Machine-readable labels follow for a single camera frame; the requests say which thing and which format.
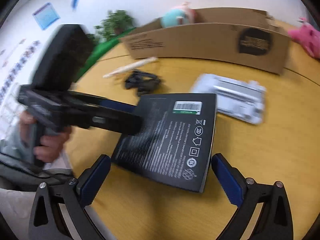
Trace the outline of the grey sleeve left forearm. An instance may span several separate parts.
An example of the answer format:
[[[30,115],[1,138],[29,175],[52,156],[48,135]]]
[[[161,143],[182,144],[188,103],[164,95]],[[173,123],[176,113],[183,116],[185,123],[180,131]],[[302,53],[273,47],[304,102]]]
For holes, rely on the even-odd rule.
[[[10,135],[1,140],[1,162],[12,166],[33,164],[34,156],[21,139],[20,129],[16,126]]]

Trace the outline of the person left hand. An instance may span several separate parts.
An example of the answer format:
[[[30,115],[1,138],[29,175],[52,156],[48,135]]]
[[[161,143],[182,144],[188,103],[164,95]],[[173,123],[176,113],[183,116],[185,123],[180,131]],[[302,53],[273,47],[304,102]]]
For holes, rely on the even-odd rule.
[[[30,126],[35,123],[36,119],[31,114],[27,111],[22,112],[20,115],[20,133],[22,140],[25,142],[29,141]],[[64,144],[70,139],[71,133],[71,126],[67,126],[61,133],[42,136],[40,146],[33,148],[34,157],[44,163],[52,163],[59,157]]]

